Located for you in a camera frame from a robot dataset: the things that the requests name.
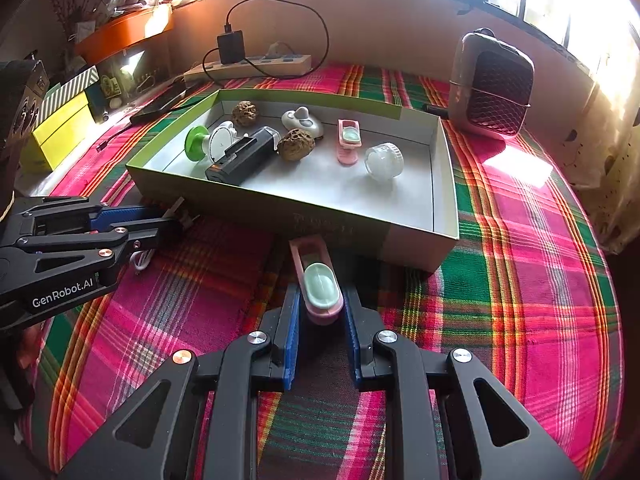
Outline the pink case green lid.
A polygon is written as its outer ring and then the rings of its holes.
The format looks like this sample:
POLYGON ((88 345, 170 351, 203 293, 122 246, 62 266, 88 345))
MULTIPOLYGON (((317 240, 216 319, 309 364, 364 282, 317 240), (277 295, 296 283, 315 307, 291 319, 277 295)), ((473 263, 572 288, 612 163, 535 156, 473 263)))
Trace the pink case green lid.
POLYGON ((326 243, 320 235, 290 241, 295 273, 308 318, 317 325, 330 325, 344 307, 326 243))

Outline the green suction cup gadget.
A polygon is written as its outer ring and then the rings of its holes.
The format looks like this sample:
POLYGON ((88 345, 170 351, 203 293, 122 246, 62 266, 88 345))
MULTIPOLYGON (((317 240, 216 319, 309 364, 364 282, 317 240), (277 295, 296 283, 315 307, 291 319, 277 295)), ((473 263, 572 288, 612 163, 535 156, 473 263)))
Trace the green suction cup gadget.
POLYGON ((192 162, 199 162, 209 158, 209 131, 205 126, 198 125, 189 129, 184 139, 184 152, 192 162))

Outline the white round disc gadget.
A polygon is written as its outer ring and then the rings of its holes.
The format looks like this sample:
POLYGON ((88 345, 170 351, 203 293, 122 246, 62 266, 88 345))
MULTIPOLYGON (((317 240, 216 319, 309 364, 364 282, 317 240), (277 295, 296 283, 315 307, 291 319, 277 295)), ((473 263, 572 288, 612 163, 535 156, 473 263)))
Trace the white round disc gadget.
POLYGON ((212 162, 218 162, 224 157, 228 148, 239 141, 238 132, 231 120, 221 122, 209 135, 207 141, 207 155, 212 162))

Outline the black rectangular battery case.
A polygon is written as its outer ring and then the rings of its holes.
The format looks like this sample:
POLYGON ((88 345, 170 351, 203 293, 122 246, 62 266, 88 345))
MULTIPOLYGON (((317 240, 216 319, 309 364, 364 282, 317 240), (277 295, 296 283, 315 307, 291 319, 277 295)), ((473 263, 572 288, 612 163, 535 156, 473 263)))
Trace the black rectangular battery case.
POLYGON ((224 156, 205 170, 212 182, 240 185, 261 170, 277 153, 280 132, 263 126, 250 136, 243 136, 224 151, 224 156))

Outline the brown walnut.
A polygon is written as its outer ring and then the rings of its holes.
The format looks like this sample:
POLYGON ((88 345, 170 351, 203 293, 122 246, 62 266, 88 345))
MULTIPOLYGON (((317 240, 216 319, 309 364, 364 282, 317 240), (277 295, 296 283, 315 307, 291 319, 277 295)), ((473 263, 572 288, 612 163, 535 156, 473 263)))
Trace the brown walnut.
POLYGON ((290 130, 278 143, 278 153, 287 162, 299 162, 316 147, 314 137, 299 128, 290 130))
POLYGON ((231 112, 232 122, 237 127, 248 128, 255 125, 259 117, 257 106, 250 101, 240 101, 231 112))

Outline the white and green cardboard tray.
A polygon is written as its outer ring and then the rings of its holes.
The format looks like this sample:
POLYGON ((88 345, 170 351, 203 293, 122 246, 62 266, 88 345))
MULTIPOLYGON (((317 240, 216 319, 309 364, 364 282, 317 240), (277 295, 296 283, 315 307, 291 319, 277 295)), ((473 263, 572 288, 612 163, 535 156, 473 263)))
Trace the white and green cardboard tray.
POLYGON ((331 247, 435 271, 460 238, 454 174, 442 121, 431 114, 352 96, 286 90, 218 90, 187 110, 134 155, 130 176, 146 198, 183 197, 221 218, 254 224, 288 238, 321 235, 331 247), (206 179, 208 160, 184 152, 189 129, 217 127, 232 108, 250 101, 258 125, 283 128, 284 112, 306 106, 324 136, 299 162, 274 156, 240 185, 206 179), (359 122, 358 162, 336 158, 337 121, 359 122), (364 166, 371 146, 390 142, 404 155, 404 171, 388 182, 364 166))

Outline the clear round white-lid jar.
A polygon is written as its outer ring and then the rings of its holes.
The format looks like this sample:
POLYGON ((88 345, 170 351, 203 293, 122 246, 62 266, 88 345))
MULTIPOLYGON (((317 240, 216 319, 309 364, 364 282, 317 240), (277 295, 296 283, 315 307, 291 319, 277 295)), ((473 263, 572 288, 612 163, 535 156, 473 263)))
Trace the clear round white-lid jar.
POLYGON ((364 154, 364 166, 369 176, 378 182, 388 182, 404 171, 404 155, 396 144, 385 142, 371 146, 364 154))

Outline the blue-white round knob toy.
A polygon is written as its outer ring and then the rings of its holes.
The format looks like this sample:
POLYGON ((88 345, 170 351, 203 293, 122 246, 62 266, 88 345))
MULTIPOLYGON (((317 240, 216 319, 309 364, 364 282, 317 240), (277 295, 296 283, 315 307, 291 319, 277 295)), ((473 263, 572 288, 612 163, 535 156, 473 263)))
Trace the blue-white round knob toy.
POLYGON ((319 139, 323 136, 322 122, 312 116, 306 106, 299 106, 295 110, 284 112, 281 122, 286 130, 299 129, 308 133, 314 139, 319 139))

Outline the yellow box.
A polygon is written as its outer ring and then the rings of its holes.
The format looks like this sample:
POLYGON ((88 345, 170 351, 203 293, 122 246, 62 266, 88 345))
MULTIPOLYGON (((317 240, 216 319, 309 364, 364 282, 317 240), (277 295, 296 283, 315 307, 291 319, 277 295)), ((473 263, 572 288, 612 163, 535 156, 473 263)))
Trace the yellow box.
POLYGON ((21 152, 21 168, 26 174, 55 170, 93 127, 87 96, 80 92, 35 128, 21 152))

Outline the striped white green box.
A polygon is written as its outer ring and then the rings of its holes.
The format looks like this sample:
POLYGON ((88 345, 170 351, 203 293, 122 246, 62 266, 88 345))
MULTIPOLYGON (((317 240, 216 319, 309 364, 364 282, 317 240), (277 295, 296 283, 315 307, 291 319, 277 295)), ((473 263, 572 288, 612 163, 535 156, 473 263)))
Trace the striped white green box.
POLYGON ((49 90, 44 97, 44 100, 40 106, 36 126, 39 126, 53 113, 59 110, 67 102, 70 102, 75 96, 84 92, 92 84, 95 84, 99 80, 98 69, 95 65, 87 68, 79 75, 75 76, 65 84, 55 86, 52 90, 49 90))

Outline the black phone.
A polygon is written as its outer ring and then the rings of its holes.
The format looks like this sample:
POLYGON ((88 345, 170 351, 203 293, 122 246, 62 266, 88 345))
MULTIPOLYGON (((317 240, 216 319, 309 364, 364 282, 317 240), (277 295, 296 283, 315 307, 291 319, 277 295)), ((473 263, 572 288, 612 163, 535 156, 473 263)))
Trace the black phone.
POLYGON ((176 79, 162 93, 153 98, 148 104, 133 114, 129 121, 131 125, 142 125, 152 122, 167 113, 174 105, 184 98, 186 83, 183 78, 176 79))

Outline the plaid pink green bedspread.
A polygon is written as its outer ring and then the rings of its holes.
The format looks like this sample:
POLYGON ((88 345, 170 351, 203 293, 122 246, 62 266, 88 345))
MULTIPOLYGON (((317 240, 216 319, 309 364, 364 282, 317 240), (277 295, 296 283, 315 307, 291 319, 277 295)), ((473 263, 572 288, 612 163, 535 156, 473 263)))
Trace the plaid pink green bedspread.
MULTIPOLYGON (((613 282, 587 217, 529 134, 503 162, 489 139, 446 132, 460 238, 432 274, 365 261, 361 301, 423 348, 470 349, 587 479, 620 426, 624 359, 613 282)), ((30 370, 35 401, 17 427, 57 472, 172 352, 224 348, 259 325, 295 281, 288 242, 198 217, 104 298, 52 318, 30 370)), ((264 479, 379 479, 381 393, 359 393, 342 342, 298 362, 293 387, 260 399, 264 479)))

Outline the orange planter tray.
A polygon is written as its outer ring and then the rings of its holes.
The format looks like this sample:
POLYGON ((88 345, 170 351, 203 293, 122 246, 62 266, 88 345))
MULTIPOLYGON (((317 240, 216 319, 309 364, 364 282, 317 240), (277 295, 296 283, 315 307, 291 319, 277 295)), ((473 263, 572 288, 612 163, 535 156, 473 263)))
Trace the orange planter tray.
POLYGON ((74 51, 89 65, 96 65, 173 27, 172 5, 163 3, 115 18, 76 44, 74 51))

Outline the white power strip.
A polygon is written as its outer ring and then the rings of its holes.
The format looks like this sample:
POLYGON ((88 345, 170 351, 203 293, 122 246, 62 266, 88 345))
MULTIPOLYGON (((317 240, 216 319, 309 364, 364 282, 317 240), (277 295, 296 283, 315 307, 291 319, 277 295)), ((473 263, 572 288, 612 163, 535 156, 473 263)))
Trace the white power strip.
POLYGON ((233 64, 206 62, 205 70, 200 64, 185 72, 182 76, 187 84, 197 81, 227 80, 235 78, 261 77, 267 73, 273 76, 300 76, 312 69, 312 57, 308 54, 287 54, 278 56, 252 56, 250 62, 233 64))

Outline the black charger adapter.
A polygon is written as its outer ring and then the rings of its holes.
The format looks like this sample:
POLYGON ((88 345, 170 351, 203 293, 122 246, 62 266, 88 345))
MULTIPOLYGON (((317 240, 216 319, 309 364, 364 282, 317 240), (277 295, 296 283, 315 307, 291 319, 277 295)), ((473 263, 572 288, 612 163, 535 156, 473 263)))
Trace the black charger adapter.
POLYGON ((222 65, 242 62, 245 58, 245 47, 242 30, 230 30, 217 37, 219 59, 222 65))

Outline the grey red mesh heater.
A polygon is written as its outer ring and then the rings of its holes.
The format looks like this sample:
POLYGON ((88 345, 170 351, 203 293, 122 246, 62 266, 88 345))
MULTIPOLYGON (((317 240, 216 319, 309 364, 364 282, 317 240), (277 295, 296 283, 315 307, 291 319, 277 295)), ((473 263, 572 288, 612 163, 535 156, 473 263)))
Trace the grey red mesh heater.
POLYGON ((424 104, 422 110, 464 132, 512 139, 525 122, 534 79, 535 65, 527 54, 481 27, 457 45, 448 104, 424 104))

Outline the patterned cream curtain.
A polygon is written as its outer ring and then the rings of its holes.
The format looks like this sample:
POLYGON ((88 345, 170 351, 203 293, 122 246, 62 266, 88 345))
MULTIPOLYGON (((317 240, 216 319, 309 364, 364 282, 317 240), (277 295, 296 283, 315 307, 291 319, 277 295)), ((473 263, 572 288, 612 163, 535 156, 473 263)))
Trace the patterned cream curtain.
POLYGON ((639 37, 616 44, 590 77, 561 168, 600 247, 617 255, 639 236, 639 37))

